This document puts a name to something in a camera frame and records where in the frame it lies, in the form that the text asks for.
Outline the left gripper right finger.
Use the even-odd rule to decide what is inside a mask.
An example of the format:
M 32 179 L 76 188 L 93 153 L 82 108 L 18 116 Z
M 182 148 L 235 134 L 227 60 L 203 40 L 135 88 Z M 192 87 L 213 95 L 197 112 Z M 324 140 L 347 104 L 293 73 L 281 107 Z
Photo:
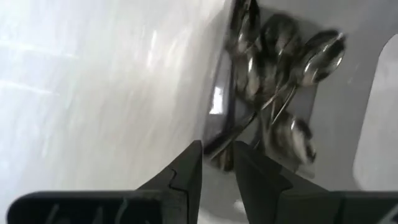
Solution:
M 234 171 L 250 224 L 331 224 L 327 191 L 242 141 Z

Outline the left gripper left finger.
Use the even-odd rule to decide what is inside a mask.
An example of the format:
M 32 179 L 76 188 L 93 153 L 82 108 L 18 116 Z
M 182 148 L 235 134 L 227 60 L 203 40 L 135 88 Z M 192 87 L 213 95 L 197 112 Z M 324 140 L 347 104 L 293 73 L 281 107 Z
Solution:
M 194 140 L 168 166 L 141 185 L 147 195 L 140 224 L 197 224 L 202 187 L 202 143 Z

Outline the grey plastic bin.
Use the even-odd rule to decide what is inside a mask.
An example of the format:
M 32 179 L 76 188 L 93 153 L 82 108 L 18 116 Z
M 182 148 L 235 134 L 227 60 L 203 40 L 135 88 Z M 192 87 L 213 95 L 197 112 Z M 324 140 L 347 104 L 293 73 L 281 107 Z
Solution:
M 328 190 L 398 191 L 398 0 L 258 0 L 263 17 L 297 16 L 307 36 L 347 36 L 339 69 L 291 107 L 318 148 L 314 182 Z

